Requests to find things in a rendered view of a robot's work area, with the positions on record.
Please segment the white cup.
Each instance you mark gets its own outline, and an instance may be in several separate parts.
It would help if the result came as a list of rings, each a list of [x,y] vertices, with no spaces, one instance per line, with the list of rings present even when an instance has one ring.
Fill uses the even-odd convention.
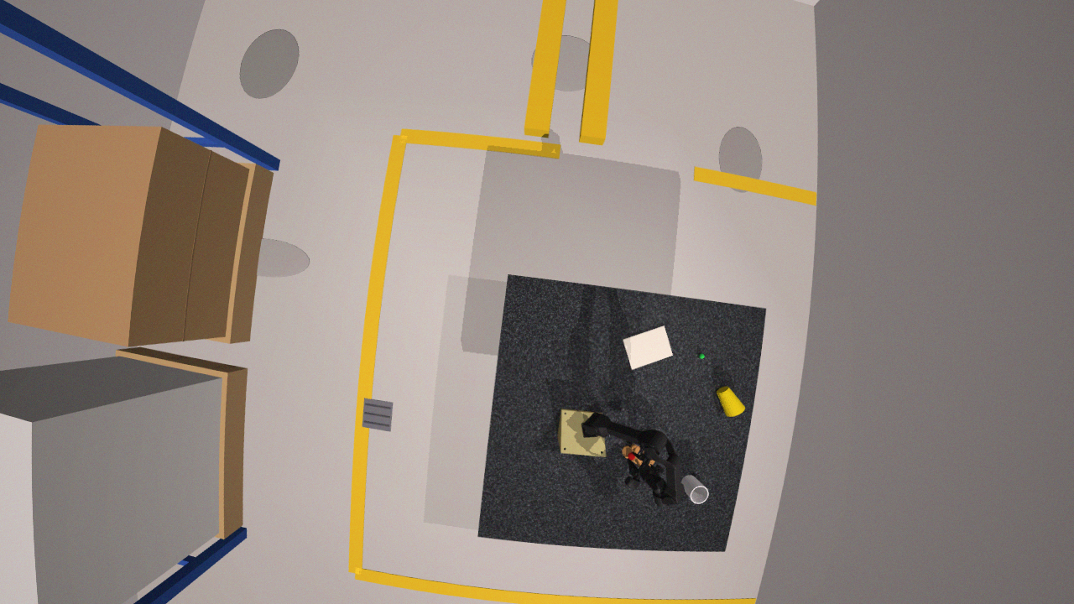
[[[684,484],[686,489],[686,494],[691,498],[693,503],[701,504],[709,497],[708,488],[706,488],[701,481],[698,481],[693,475],[686,476],[681,479],[681,484]]]

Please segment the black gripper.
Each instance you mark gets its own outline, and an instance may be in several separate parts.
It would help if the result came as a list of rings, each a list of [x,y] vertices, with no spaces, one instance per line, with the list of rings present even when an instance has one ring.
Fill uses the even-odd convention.
[[[649,456],[649,454],[645,452],[641,455],[634,454],[634,456],[637,456],[640,459],[640,461],[642,461],[642,464],[639,469],[637,469],[632,462],[632,460],[628,458],[629,474],[632,474],[632,476],[628,476],[628,479],[625,479],[625,484],[628,485],[629,488],[639,487],[640,484],[639,479],[641,477],[642,479],[644,479],[644,481],[648,481],[650,476],[654,474],[659,474],[656,473],[656,471],[654,471],[651,466],[649,466],[649,460],[653,460],[651,459],[651,456]]]

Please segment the wooden catapult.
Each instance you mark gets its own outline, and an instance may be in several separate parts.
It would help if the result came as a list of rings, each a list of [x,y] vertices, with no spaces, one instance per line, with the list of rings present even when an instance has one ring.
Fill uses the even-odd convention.
[[[638,444],[634,444],[634,443],[632,444],[632,446],[624,446],[623,447],[622,454],[623,454],[623,456],[626,456],[626,458],[628,458],[628,454],[632,454],[632,452],[641,455],[641,454],[644,452],[644,450],[642,450],[642,448]],[[641,466],[641,464],[642,464],[642,461],[640,461],[640,459],[637,456],[634,457],[634,459],[632,460],[632,462],[634,462],[634,464],[638,464],[638,466]],[[655,461],[649,460],[649,464],[654,464],[654,463],[655,463]]]

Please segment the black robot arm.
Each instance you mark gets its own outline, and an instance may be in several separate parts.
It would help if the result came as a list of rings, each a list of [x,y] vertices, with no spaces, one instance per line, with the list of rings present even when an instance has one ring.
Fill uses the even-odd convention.
[[[665,506],[680,503],[681,497],[686,492],[684,484],[681,484],[681,456],[674,452],[674,443],[671,443],[669,437],[666,437],[663,432],[657,430],[645,430],[642,432],[634,428],[623,427],[622,425],[618,425],[618,422],[611,422],[609,417],[596,412],[587,418],[586,422],[581,422],[581,427],[583,437],[607,437],[607,435],[614,435],[615,437],[638,444],[645,454],[651,456],[651,459],[666,466],[667,484],[661,478],[661,473],[665,470],[661,469],[659,464],[656,464],[656,468],[654,468],[654,464],[649,464],[656,473],[659,473],[650,476],[647,481],[649,488],[653,490],[655,504],[664,508]],[[661,460],[661,450],[665,446],[668,451],[668,458],[667,460]]]

